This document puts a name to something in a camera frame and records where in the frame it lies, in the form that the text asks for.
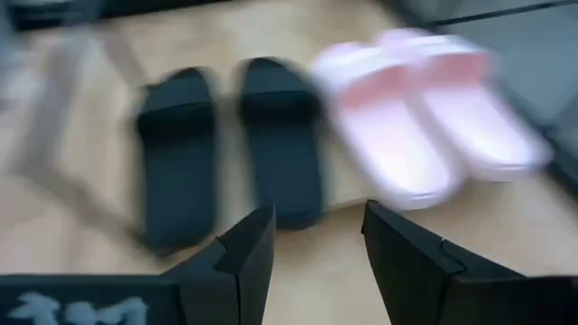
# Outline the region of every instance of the pink slide sandal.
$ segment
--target pink slide sandal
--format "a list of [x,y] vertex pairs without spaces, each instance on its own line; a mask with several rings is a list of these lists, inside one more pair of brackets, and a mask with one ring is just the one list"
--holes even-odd
[[473,177],[513,181],[549,162],[547,144],[487,87],[488,51],[458,36],[415,29],[383,32],[378,44],[412,67],[416,112],[440,129]]
[[463,178],[406,103],[407,66],[357,43],[323,51],[313,77],[327,116],[394,209],[424,209],[448,200]]

